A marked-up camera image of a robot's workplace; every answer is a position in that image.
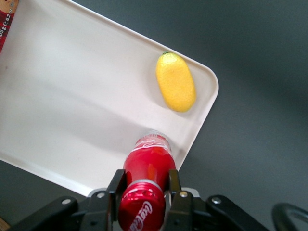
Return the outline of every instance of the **metal screw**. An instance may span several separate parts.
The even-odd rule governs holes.
[[[71,199],[62,200],[62,204],[63,204],[63,205],[67,205],[67,204],[69,204],[69,203],[71,203]]]
[[[102,193],[102,192],[100,192],[99,194],[97,194],[96,195],[98,198],[102,198],[102,197],[104,197],[105,196],[105,194],[104,193]]]
[[[180,192],[180,197],[185,198],[185,197],[187,197],[187,196],[188,196],[187,192],[185,192],[185,191],[181,191],[181,192]]]
[[[214,204],[220,204],[221,203],[221,200],[218,198],[218,197],[213,197],[212,198],[212,202],[214,203]]]

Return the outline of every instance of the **black cable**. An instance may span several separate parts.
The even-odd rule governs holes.
[[[298,231],[295,224],[291,221],[291,217],[308,223],[307,211],[287,203],[280,203],[274,206],[272,218],[277,231]]]

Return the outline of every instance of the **bottle cap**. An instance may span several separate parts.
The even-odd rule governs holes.
[[[137,182],[124,191],[119,207],[119,223],[124,231],[157,231],[165,216],[165,197],[149,182]]]

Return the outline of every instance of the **bottle label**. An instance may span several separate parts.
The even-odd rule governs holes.
[[[0,0],[0,52],[8,35],[19,0]]]
[[[144,221],[148,214],[152,214],[153,208],[150,202],[145,201],[138,214],[136,215],[134,221],[129,227],[129,231],[141,231],[144,227]]]

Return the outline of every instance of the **white tray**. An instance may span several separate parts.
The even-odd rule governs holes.
[[[20,1],[0,54],[0,159],[87,196],[156,129],[179,169],[218,81],[181,55],[198,96],[171,111],[155,77],[163,51],[175,52],[69,0]]]

